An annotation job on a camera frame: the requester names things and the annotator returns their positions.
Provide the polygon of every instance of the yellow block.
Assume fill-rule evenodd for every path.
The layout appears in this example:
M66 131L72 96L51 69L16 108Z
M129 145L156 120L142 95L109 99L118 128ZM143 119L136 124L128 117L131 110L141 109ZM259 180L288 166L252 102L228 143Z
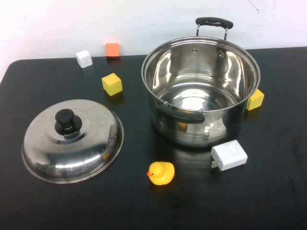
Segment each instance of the yellow block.
M246 106L247 110L252 110L261 106L264 98L264 94L260 90L256 92L248 99L248 104Z
M110 75L103 77L101 80L105 91L110 96L123 91L121 80L115 73L111 73Z

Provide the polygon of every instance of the white block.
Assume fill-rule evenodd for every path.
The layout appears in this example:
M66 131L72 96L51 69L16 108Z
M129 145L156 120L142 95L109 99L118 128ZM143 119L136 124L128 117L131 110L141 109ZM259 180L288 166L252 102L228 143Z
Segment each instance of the white block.
M76 53L76 57L81 68L85 68L93 64L91 55L87 50Z

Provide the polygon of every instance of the pot handle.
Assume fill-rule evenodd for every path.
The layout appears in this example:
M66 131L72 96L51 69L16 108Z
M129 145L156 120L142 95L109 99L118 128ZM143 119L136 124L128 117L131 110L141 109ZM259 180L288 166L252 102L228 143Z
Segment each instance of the pot handle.
M201 112L185 113L180 110L169 108L166 103L158 104L156 106L156 111L159 115L167 119L174 119L186 124L201 124L205 120Z
M200 30L201 25L212 25L212 26L222 27L225 29L224 40L226 40L227 38L228 29L231 29L234 26L234 24L228 20L222 18L213 18L213 17L197 18L195 22L197 24L196 36L198 36L198 32Z

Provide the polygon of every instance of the yellow rubber duck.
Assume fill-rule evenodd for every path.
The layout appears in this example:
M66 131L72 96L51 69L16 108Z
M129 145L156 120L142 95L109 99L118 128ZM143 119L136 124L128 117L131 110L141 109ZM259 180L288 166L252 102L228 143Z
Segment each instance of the yellow rubber duck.
M175 175L175 168L169 162L154 162L149 166L147 176L155 185L165 185L172 181Z

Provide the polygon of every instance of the red block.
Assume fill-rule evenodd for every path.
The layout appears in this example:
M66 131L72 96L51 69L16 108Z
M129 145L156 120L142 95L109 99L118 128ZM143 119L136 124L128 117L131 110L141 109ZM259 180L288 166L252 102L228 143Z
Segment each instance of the red block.
M118 43L106 43L106 56L107 57L119 57L119 44Z

